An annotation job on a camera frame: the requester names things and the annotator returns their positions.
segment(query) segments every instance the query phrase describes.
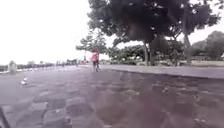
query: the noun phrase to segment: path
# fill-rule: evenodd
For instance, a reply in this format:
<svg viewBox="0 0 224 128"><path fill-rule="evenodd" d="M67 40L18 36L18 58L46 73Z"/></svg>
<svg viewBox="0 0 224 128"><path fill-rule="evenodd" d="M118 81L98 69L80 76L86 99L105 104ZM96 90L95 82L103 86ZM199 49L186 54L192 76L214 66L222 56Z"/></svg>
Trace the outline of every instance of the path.
<svg viewBox="0 0 224 128"><path fill-rule="evenodd" d="M0 76L0 104L12 128L223 128L223 84L71 67Z"/></svg>
<svg viewBox="0 0 224 128"><path fill-rule="evenodd" d="M81 65L80 67L92 68L91 65ZM128 65L100 65L100 67L101 69L111 69L137 73L167 74L177 76L224 79L224 68L222 67L146 67Z"/></svg>

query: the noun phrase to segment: distant tree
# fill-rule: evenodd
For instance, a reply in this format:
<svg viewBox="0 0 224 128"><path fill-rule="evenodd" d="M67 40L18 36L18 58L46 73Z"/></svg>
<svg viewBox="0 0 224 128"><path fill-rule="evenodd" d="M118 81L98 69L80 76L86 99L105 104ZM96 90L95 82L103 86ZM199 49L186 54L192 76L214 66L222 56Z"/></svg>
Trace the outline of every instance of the distant tree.
<svg viewBox="0 0 224 128"><path fill-rule="evenodd" d="M205 40L194 43L192 47L194 56L203 55L212 60L219 60L224 53L224 33L214 31Z"/></svg>
<svg viewBox="0 0 224 128"><path fill-rule="evenodd" d="M97 32L96 37L94 37L94 33L90 32L86 38L81 39L81 45L76 46L77 50L84 50L85 54L86 51L92 52L93 50L97 50L99 53L104 54L106 53L106 40L102 32Z"/></svg>
<svg viewBox="0 0 224 128"><path fill-rule="evenodd" d="M206 39L206 53L213 60L219 60L224 52L224 33L212 32Z"/></svg>
<svg viewBox="0 0 224 128"><path fill-rule="evenodd" d="M84 60L86 60L86 52L89 51L89 44L93 41L92 32L89 32L88 35L85 38L82 38L80 43L81 45L76 46L77 50L84 50Z"/></svg>

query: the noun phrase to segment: tree canopy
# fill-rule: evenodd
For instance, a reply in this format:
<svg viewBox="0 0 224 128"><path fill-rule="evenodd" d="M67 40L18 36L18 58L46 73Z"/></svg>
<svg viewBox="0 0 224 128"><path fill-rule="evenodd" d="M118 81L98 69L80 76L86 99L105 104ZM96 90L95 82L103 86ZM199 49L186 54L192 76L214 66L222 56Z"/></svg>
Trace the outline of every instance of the tree canopy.
<svg viewBox="0 0 224 128"><path fill-rule="evenodd" d="M214 31L205 40L194 43L192 47L193 55L204 55L212 60L218 60L224 52L224 33Z"/></svg>
<svg viewBox="0 0 224 128"><path fill-rule="evenodd" d="M189 0L89 0L92 9L89 26L108 36L115 34L115 45L130 40L151 43L160 35L176 38L183 32L189 49L188 34L206 25L212 26L220 19L212 12L210 2L212 0L194 3ZM222 8L222 4L219 0L216 5Z"/></svg>
<svg viewBox="0 0 224 128"><path fill-rule="evenodd" d="M81 39L81 45L76 46L77 50L84 50L93 52L94 50L98 50L99 53L106 52L106 43L105 38L103 37L102 32L98 32L96 37L93 36L94 33L90 32L86 38Z"/></svg>

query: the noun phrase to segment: overcast sky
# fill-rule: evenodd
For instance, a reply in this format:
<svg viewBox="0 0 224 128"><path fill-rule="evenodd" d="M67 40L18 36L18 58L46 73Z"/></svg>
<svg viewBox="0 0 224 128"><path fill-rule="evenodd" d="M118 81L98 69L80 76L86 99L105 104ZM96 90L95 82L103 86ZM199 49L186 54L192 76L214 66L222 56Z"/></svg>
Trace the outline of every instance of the overcast sky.
<svg viewBox="0 0 224 128"><path fill-rule="evenodd" d="M0 0L0 64L83 58L75 45L88 33L89 11L88 0ZM191 42L222 31L223 21L193 33Z"/></svg>

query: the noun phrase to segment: pink shirt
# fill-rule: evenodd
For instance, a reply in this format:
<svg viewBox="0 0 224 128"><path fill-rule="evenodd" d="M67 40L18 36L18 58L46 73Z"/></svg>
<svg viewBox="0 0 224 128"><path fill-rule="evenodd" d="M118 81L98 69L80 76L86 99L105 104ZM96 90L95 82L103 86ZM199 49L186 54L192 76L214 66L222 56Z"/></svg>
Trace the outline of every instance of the pink shirt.
<svg viewBox="0 0 224 128"><path fill-rule="evenodd" d="M99 60L99 54L98 52L94 52L92 56L92 61L97 61L97 60Z"/></svg>

